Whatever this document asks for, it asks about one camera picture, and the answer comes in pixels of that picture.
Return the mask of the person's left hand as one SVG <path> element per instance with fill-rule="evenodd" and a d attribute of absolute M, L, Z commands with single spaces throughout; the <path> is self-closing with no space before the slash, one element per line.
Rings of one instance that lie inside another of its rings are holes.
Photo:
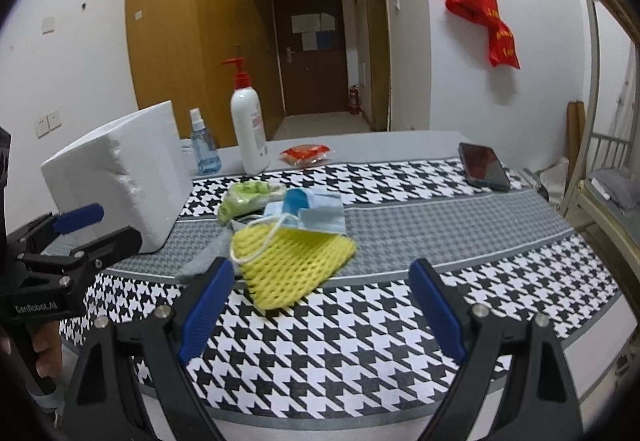
<path fill-rule="evenodd" d="M 60 323 L 49 322 L 32 334 L 32 348 L 36 357 L 36 370 L 40 377 L 58 378 L 63 366 Z"/>

